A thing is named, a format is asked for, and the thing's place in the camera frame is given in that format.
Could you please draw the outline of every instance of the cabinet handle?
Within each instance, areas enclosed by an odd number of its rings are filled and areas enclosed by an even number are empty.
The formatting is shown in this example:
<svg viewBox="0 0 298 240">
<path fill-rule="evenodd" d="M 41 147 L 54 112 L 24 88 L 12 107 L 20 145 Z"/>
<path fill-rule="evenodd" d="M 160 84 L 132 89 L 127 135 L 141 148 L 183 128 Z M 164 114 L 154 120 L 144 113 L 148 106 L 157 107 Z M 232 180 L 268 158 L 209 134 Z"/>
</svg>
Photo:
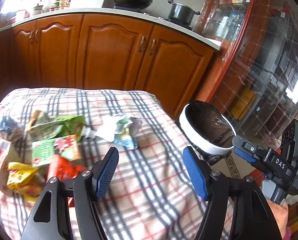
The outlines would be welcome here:
<svg viewBox="0 0 298 240">
<path fill-rule="evenodd" d="M 150 48 L 149 55 L 152 55 L 153 47 L 154 47 L 155 44 L 156 44 L 156 39 L 153 39 L 152 40 L 152 45 L 151 45 L 151 48 Z"/>
<path fill-rule="evenodd" d="M 239 56 L 241 56 L 241 53 L 242 53 L 242 51 L 243 51 L 243 49 L 244 49 L 245 46 L 246 46 L 246 44 L 244 44 L 244 43 L 241 44 L 240 50 L 238 52 L 238 55 Z"/>
<path fill-rule="evenodd" d="M 38 34 L 39 34 L 39 30 L 36 30 L 35 32 L 35 40 L 36 40 L 36 43 L 38 43 Z"/>
<path fill-rule="evenodd" d="M 29 35 L 29 41 L 32 43 L 32 35 L 33 35 L 33 31 L 30 32 L 30 35 Z"/>
<path fill-rule="evenodd" d="M 138 51 L 138 52 L 141 52 L 141 50 L 142 50 L 142 45 L 144 44 L 144 41 L 145 41 L 145 36 L 142 36 L 142 38 L 141 38 L 141 42 L 140 42 L 140 45 L 139 45 L 139 51 Z"/>
</svg>

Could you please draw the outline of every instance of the crumpled paper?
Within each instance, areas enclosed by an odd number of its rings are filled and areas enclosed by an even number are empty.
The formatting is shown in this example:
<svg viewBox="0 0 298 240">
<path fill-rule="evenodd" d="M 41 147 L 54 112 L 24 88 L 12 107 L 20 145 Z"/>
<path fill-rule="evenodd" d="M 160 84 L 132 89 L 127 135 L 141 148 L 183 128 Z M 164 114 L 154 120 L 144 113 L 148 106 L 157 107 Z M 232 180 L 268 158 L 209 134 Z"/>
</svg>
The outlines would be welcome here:
<svg viewBox="0 0 298 240">
<path fill-rule="evenodd" d="M 126 147 L 128 150 L 135 150 L 138 143 L 135 137 L 142 122 L 139 118 L 131 117 L 126 114 L 115 114 L 110 116 L 99 129 L 92 133 L 91 129 L 85 128 L 85 135 L 90 138 L 99 136 L 108 142 L 113 142 Z"/>
</svg>

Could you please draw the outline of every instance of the plaid blanket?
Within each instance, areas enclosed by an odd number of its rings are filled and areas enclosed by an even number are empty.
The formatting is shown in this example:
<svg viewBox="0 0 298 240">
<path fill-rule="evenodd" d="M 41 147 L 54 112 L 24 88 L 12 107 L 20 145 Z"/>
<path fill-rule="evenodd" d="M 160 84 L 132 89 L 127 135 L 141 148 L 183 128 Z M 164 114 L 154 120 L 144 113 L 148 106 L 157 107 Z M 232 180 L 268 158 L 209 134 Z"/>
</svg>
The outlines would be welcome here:
<svg viewBox="0 0 298 240">
<path fill-rule="evenodd" d="M 95 130 L 103 120 L 117 113 L 142 120 L 137 135 L 139 148 L 126 150 L 101 138 L 83 138 L 80 151 L 86 167 L 103 159 L 110 146 L 119 150 L 119 163 L 109 190 L 97 202 L 108 239 L 193 239 L 200 226 L 206 203 L 192 187 L 182 161 L 189 142 L 164 112 L 155 96 L 143 91 L 17 89 L 0 103 L 0 120 L 7 115 L 27 125 L 35 110 L 53 115 L 83 114 Z M 23 162 L 31 161 L 31 141 L 25 135 L 15 143 Z M 21 195 L 0 191 L 0 224 L 11 239 L 19 240 L 33 205 Z M 222 238 L 229 236 L 232 203 L 228 202 Z M 75 209 L 70 208 L 75 239 L 80 239 Z"/>
</svg>

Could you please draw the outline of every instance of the floor mat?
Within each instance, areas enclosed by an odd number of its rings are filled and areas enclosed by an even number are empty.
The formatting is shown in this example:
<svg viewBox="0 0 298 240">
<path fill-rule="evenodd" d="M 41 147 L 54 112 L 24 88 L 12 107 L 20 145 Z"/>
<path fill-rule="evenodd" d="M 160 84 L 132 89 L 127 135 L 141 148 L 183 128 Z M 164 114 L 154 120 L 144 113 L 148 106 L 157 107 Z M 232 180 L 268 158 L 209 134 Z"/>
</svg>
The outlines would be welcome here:
<svg viewBox="0 0 298 240">
<path fill-rule="evenodd" d="M 233 152 L 228 158 L 221 159 L 218 163 L 212 165 L 211 168 L 221 171 L 227 177 L 236 179 L 243 178 L 255 169 Z"/>
</svg>

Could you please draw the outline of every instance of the red snack bag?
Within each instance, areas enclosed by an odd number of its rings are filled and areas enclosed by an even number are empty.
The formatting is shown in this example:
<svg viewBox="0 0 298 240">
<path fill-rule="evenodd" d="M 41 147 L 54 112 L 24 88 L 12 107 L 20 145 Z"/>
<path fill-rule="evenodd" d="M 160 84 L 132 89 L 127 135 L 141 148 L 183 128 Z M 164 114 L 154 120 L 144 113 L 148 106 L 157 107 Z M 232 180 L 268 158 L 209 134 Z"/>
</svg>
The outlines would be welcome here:
<svg viewBox="0 0 298 240">
<path fill-rule="evenodd" d="M 58 177 L 60 180 L 73 179 L 87 168 L 80 165 L 72 165 L 69 160 L 60 155 L 52 155 L 50 158 L 50 166 L 47 181 L 52 177 Z M 69 207 L 74 207 L 73 198 L 68 198 Z"/>
<path fill-rule="evenodd" d="M 4 193 L 10 191 L 7 187 L 9 162 L 20 162 L 20 158 L 11 142 L 0 139 L 0 190 Z"/>
</svg>

